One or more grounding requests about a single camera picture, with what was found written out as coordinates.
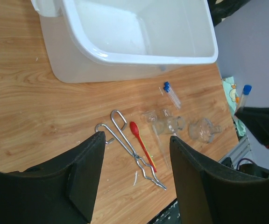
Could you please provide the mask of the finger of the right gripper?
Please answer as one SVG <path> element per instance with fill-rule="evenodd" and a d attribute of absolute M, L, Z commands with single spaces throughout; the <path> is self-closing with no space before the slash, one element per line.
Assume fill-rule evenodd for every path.
<path fill-rule="evenodd" d="M 235 112 L 253 136 L 264 146 L 269 146 L 269 107 L 243 107 Z"/>

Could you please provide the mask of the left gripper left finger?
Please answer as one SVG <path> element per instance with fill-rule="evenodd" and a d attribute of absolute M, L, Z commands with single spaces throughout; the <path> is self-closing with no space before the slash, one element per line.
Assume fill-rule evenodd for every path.
<path fill-rule="evenodd" d="M 97 132 L 25 171 L 0 172 L 0 224 L 89 224 L 105 143 Z"/>

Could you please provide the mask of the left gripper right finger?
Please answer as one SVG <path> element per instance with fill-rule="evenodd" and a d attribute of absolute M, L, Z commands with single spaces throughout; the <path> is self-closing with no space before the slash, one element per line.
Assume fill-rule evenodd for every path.
<path fill-rule="evenodd" d="M 170 138 L 183 224 L 269 224 L 269 179 L 229 168 Z"/>

